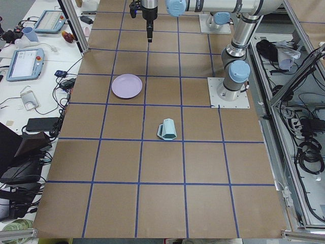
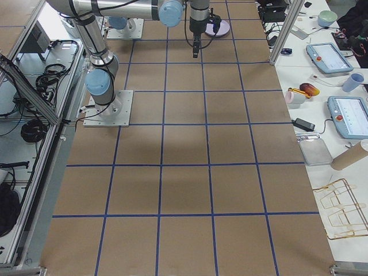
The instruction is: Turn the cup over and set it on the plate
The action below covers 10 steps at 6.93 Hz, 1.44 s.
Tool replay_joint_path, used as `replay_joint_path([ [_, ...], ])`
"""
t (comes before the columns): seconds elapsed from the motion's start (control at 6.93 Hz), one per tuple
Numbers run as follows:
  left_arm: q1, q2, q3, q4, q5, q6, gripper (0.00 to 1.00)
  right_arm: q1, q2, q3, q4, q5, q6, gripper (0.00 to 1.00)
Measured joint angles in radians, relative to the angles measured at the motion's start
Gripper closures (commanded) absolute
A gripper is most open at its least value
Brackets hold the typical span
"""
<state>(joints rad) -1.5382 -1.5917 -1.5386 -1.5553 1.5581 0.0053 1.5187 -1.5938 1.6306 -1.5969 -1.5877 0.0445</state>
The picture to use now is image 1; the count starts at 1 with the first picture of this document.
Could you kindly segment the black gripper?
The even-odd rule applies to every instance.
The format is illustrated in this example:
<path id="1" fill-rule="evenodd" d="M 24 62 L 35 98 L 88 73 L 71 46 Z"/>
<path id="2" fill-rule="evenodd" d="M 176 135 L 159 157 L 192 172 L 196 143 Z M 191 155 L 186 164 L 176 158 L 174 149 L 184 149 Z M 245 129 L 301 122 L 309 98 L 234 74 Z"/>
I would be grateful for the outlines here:
<path id="1" fill-rule="evenodd" d="M 147 40 L 152 42 L 154 20 L 157 18 L 158 13 L 158 0 L 141 0 L 142 16 L 146 20 Z"/>

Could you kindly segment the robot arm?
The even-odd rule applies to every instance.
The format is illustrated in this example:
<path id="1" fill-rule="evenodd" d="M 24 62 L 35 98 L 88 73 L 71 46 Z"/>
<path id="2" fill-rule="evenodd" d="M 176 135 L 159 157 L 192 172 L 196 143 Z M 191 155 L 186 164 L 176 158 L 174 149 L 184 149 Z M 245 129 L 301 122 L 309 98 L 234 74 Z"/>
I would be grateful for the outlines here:
<path id="1" fill-rule="evenodd" d="M 250 66 L 243 56 L 264 15 L 275 11 L 283 1 L 165 1 L 169 15 L 178 17 L 184 12 L 220 12 L 240 14 L 231 42 L 222 52 L 226 76 L 217 88 L 218 96 L 232 102 L 241 93 L 242 85 L 248 81 Z"/>
<path id="2" fill-rule="evenodd" d="M 229 12 L 210 12 L 206 25 L 208 28 L 217 29 L 222 25 L 228 24 L 230 18 Z"/>

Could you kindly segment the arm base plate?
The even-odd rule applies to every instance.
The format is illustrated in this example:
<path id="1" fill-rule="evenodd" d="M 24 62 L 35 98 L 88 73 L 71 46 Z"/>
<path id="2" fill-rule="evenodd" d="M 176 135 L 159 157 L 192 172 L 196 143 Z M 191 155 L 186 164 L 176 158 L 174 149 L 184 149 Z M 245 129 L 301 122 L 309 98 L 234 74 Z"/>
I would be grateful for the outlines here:
<path id="1" fill-rule="evenodd" d="M 208 89 L 211 108 L 249 109 L 249 100 L 245 87 L 238 91 L 229 91 L 224 85 L 224 78 L 208 77 Z"/>
<path id="2" fill-rule="evenodd" d="M 215 12 L 209 14 L 199 14 L 201 33 L 230 35 L 230 13 Z"/>

